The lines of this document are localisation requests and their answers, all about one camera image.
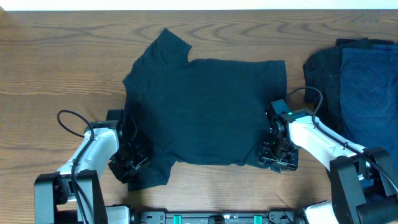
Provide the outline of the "dark teal t-shirt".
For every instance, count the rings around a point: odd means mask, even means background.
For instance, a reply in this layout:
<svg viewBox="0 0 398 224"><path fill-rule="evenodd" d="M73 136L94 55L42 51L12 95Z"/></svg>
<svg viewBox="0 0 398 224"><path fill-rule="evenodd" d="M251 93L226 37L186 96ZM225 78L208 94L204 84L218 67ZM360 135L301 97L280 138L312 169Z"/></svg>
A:
<svg viewBox="0 0 398 224"><path fill-rule="evenodd" d="M124 110L152 143L130 191L165 185L175 162L259 165L266 108L287 92L285 62L189 60L190 48L164 29L123 80Z"/></svg>

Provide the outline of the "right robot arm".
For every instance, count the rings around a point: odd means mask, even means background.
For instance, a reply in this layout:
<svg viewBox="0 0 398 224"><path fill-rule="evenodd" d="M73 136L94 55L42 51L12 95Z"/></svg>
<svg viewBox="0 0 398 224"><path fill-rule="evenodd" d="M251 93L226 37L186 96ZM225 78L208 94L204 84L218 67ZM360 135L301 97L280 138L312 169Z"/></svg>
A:
<svg viewBox="0 0 398 224"><path fill-rule="evenodd" d="M309 110L291 112L282 101L266 111L271 127L259 146L259 163L296 170L299 149L327 170L331 200L298 212L268 212L269 223L392 223L397 221L397 175L383 148L367 149L326 127Z"/></svg>

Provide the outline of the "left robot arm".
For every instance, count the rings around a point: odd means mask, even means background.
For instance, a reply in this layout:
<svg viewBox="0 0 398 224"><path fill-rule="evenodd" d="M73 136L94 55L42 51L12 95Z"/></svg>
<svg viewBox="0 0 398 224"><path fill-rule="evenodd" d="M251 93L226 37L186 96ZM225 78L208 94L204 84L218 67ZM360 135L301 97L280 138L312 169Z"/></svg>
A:
<svg viewBox="0 0 398 224"><path fill-rule="evenodd" d="M132 181L149 163L144 144L132 119L91 123L71 158L36 178L35 222L134 223L137 217L129 206L105 205L100 177L110 168L119 181Z"/></svg>

